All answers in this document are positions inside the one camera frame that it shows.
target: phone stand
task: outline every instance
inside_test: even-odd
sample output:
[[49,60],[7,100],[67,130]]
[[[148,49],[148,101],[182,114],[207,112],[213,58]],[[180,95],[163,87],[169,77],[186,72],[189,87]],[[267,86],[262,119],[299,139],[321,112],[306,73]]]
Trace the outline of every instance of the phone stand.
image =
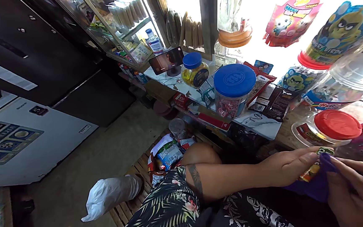
[[177,75],[179,75],[179,74],[180,74],[180,70],[181,70],[181,68],[182,68],[182,67],[181,67],[180,65],[175,66],[173,69],[170,69],[170,70],[166,71],[166,74],[167,74],[168,76],[171,76],[171,77],[177,76]]

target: person's knee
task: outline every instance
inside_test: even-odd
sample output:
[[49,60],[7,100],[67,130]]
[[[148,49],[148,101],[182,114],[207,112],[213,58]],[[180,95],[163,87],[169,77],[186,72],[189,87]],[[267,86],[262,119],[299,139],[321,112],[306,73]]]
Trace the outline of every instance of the person's knee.
[[183,165],[208,163],[222,164],[221,159],[208,143],[195,143],[184,153],[181,161]]

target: hand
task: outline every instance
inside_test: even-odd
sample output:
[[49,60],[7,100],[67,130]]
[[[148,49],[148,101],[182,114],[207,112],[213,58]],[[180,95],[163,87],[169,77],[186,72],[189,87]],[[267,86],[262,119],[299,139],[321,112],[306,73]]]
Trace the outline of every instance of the hand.
[[[363,226],[363,162],[349,159],[340,161],[331,158],[340,174],[327,172],[329,181],[328,203],[341,227]],[[354,187],[358,195],[350,193],[348,183]]]
[[296,149],[291,152],[278,152],[257,164],[264,179],[265,187],[283,187],[294,183],[319,158],[316,152],[320,147]]

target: glass display cabinet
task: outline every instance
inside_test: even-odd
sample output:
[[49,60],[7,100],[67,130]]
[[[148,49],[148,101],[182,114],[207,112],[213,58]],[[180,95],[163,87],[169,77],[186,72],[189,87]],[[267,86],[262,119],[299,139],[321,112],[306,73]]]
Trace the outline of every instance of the glass display cabinet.
[[146,30],[158,36],[144,0],[58,0],[107,56],[138,71],[154,56]]

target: concrete floor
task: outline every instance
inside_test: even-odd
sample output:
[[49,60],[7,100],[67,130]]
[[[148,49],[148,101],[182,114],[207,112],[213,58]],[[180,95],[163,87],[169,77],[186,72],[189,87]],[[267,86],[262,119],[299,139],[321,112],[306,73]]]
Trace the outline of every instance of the concrete floor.
[[29,185],[36,227],[114,227],[110,216],[83,223],[90,188],[123,175],[167,127],[168,121],[136,101],[108,128],[98,128],[38,183]]

